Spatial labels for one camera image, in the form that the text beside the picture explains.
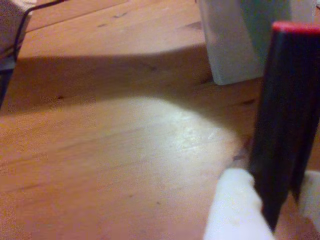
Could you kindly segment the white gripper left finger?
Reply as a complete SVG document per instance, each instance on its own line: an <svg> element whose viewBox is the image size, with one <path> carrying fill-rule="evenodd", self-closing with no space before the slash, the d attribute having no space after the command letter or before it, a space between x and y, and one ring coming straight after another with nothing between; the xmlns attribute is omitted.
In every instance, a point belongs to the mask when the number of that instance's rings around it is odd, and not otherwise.
<svg viewBox="0 0 320 240"><path fill-rule="evenodd" d="M205 240L273 240L262 215L254 178L241 168L228 168L218 180L207 219Z"/></svg>

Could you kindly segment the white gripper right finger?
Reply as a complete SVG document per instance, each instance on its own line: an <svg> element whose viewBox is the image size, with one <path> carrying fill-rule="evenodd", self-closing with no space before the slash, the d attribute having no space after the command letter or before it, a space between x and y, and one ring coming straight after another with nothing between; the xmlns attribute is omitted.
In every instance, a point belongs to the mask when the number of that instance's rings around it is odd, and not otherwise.
<svg viewBox="0 0 320 240"><path fill-rule="evenodd" d="M320 172L306 171L300 187L298 209L303 217L320 224Z"/></svg>

